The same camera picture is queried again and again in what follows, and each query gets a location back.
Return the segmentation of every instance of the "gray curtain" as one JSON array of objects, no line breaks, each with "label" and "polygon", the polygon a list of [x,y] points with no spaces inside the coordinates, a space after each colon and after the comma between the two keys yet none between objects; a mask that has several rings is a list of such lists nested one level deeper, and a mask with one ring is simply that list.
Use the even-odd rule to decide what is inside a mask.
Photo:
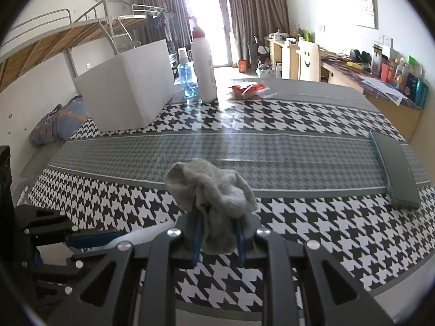
[{"label": "gray curtain", "polygon": [[[183,19],[183,17],[188,16],[185,0],[133,0],[133,3],[158,7],[163,7],[166,3],[167,11],[175,14],[170,24],[175,52],[178,48],[185,47],[192,41],[189,22]],[[164,27],[153,28],[148,24],[139,29],[139,36],[142,44],[166,39]]]},{"label": "gray curtain", "polygon": [[289,32],[286,0],[229,0],[234,38],[241,60],[248,60],[247,43],[280,29]]}]

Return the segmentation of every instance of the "chair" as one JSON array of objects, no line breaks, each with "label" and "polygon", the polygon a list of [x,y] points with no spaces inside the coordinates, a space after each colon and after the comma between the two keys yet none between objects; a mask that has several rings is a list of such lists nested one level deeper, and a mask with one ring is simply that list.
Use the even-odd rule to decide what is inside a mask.
[{"label": "chair", "polygon": [[299,80],[320,82],[320,48],[317,44],[299,40]]}]

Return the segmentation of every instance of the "spray bottle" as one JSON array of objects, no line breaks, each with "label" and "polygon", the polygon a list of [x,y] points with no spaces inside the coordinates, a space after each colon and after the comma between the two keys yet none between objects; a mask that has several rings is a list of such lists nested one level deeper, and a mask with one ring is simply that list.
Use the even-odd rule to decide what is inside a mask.
[{"label": "spray bottle", "polygon": [[218,88],[216,86],[210,44],[205,38],[204,31],[198,27],[196,17],[186,17],[186,19],[193,20],[195,24],[192,32],[193,42],[191,50],[193,67],[198,79],[199,97],[203,102],[211,102],[218,96]]}]

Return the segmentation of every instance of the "door frame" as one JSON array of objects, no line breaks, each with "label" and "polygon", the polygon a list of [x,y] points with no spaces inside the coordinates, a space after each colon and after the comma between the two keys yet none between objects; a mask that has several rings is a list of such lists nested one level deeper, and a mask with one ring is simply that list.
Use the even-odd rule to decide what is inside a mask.
[{"label": "door frame", "polygon": [[225,33],[225,44],[227,47],[228,64],[218,65],[214,67],[228,67],[233,65],[233,55],[231,51],[231,39],[230,39],[231,21],[230,21],[230,13],[228,11],[227,0],[219,0],[219,6],[223,19],[223,32]]}]

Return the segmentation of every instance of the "houndstooth pattern tablecloth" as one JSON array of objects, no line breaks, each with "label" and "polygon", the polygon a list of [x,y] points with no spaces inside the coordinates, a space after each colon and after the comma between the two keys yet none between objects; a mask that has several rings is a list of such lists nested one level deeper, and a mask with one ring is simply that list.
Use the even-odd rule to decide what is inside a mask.
[{"label": "houndstooth pattern tablecloth", "polygon": [[[403,140],[380,113],[332,105],[280,100],[167,105],[147,128],[100,133],[86,122],[74,139],[123,133],[178,131],[297,131],[367,137],[370,129]],[[435,191],[419,189],[421,208],[397,211],[386,194],[332,198],[258,197],[256,214],[284,238],[322,243],[366,290],[400,276],[433,249]],[[64,209],[79,228],[117,228],[130,232],[176,220],[181,214],[166,190],[123,185],[47,168],[29,194],[32,204]],[[177,298],[197,305],[260,311],[262,274],[241,269],[235,254],[201,256],[194,270],[176,274]],[[297,292],[299,307],[300,294]]]}]

